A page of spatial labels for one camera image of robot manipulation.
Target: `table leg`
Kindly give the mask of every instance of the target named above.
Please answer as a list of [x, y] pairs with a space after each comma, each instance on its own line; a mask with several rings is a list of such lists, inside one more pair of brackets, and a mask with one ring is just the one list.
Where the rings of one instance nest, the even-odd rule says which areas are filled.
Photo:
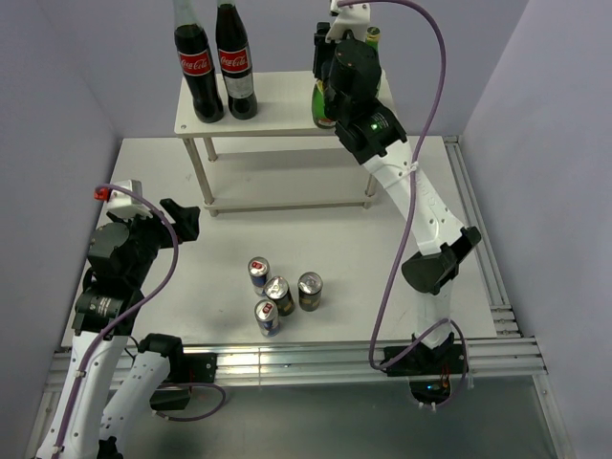
[[[204, 195], [204, 204], [211, 205], [214, 203], [214, 196], [212, 196], [212, 190], [208, 184], [207, 173], [202, 165], [198, 147], [193, 139], [183, 139], [183, 143], [185, 144], [187, 154], [189, 155], [191, 163], [193, 164], [193, 170], [195, 170], [195, 176], [198, 179], [198, 184], [200, 184], [200, 189]], [[209, 212], [211, 217], [216, 217], [219, 214], [218, 210], [209, 210]]]
[[210, 137], [204, 137], [204, 146], [207, 149], [208, 160], [211, 163], [217, 161], [217, 152], [214, 149], [214, 143], [212, 143], [212, 139]]
[[[376, 194], [376, 183], [377, 182], [378, 181], [374, 178], [374, 176], [370, 175], [370, 177], [367, 179], [367, 185], [365, 186], [365, 196], [367, 196], [368, 198], [371, 198], [372, 196]], [[371, 208], [371, 207], [372, 207], [372, 201], [363, 203], [363, 208]]]

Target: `coca-cola logo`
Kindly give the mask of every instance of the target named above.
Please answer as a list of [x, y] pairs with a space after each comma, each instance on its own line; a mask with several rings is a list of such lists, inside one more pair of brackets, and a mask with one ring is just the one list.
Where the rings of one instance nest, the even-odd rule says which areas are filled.
[[247, 47], [233, 53], [219, 50], [219, 62], [221, 63], [221, 69], [229, 74], [239, 74], [249, 70], [251, 67], [249, 48]]
[[183, 67], [183, 73], [191, 77], [200, 77], [206, 75], [212, 70], [210, 65], [210, 54], [208, 50], [197, 55], [185, 55], [179, 53], [181, 59], [181, 66]]

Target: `gray wall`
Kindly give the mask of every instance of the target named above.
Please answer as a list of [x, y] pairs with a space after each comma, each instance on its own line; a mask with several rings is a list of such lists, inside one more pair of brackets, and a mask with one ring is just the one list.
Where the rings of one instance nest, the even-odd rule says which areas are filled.
[[612, 3], [531, 0], [464, 151], [578, 456], [612, 451]]
[[33, 0], [0, 4], [0, 454], [22, 457], [117, 149]]
[[[181, 72], [171, 0], [38, 0], [123, 137], [173, 136]], [[213, 0], [195, 0], [214, 38]], [[527, 0], [424, 0], [448, 43], [448, 85], [433, 131], [463, 132]], [[328, 0], [238, 0], [259, 72], [309, 70], [317, 21]], [[435, 36], [414, 11], [376, 5], [382, 64], [406, 130], [423, 125], [436, 87]]]

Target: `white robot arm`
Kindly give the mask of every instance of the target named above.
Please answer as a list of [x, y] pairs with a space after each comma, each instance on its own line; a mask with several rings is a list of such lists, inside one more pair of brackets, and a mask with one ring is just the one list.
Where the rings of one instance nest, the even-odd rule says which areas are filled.
[[160, 249], [197, 239], [200, 214], [198, 208], [181, 208], [165, 199], [161, 204], [175, 221], [170, 224], [158, 210], [152, 215], [130, 197], [142, 197], [139, 182], [109, 187], [115, 191], [104, 188], [97, 197], [108, 202], [112, 223], [92, 236], [87, 254], [91, 268], [75, 305], [68, 378], [38, 459], [121, 459], [135, 419], [149, 407], [160, 384], [168, 378], [188, 382], [181, 340], [151, 334], [140, 343], [129, 375], [106, 404], [138, 305], [146, 301], [140, 288], [151, 264]]
[[[406, 219], [410, 176], [415, 177], [412, 232], [419, 252], [403, 264], [402, 272], [419, 293], [418, 338], [441, 319], [448, 319], [452, 279], [480, 240], [480, 233], [476, 228], [464, 228], [425, 172], [412, 163], [404, 129], [395, 114], [377, 99], [382, 69], [378, 53], [363, 42], [369, 26], [368, 5], [339, 6], [342, 3], [332, 1], [332, 24], [317, 24], [313, 73], [323, 82], [325, 115], [336, 121], [340, 142], [380, 182]], [[423, 338], [423, 344], [444, 353], [441, 346], [452, 344], [450, 324], [435, 328]]]
[[[451, 246], [461, 238], [463, 224], [444, 204], [425, 172], [417, 164], [410, 163], [412, 152], [408, 142], [394, 142], [386, 151], [386, 156], [374, 156], [363, 167], [378, 180], [406, 219], [410, 202], [410, 171], [416, 169], [417, 194], [412, 232], [422, 255], [440, 253], [444, 245]], [[452, 280], [437, 295], [418, 293], [416, 337], [441, 318], [449, 317], [451, 292]], [[450, 324], [441, 325], [425, 337], [423, 343], [434, 349], [448, 338], [450, 332]]]

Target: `dark soda bottle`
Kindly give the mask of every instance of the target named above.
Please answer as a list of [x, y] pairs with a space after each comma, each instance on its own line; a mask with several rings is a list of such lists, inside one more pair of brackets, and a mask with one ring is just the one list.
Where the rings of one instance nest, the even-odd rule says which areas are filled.
[[233, 0], [217, 1], [216, 41], [221, 73], [228, 90], [229, 112], [239, 120], [257, 114], [247, 31]]
[[223, 117], [223, 102], [217, 89], [207, 35], [189, 0], [173, 0], [173, 5], [174, 43], [193, 96], [193, 109], [203, 122], [216, 122]]

